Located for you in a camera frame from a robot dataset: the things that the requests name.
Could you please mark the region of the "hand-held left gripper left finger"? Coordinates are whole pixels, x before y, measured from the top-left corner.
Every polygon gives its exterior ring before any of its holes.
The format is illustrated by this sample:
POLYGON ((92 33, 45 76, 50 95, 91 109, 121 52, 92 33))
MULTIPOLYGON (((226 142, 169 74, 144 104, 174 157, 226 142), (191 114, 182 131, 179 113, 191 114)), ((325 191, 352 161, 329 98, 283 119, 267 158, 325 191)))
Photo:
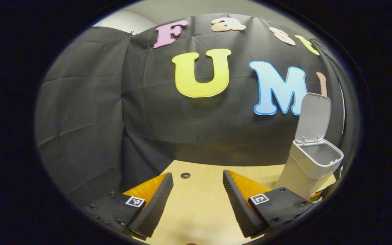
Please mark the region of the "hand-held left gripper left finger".
POLYGON ((81 210, 115 232, 146 239, 157 228, 172 188, 172 174, 165 173, 124 193, 111 191, 81 210))

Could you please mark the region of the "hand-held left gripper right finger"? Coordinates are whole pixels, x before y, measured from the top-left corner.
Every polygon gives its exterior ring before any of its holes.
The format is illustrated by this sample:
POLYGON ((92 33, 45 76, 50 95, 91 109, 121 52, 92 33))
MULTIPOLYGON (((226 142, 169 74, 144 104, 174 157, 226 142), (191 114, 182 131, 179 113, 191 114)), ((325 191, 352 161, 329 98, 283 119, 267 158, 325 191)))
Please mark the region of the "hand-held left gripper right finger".
POLYGON ((246 238, 282 230, 314 205, 288 188, 271 189, 228 169, 223 185, 246 238))

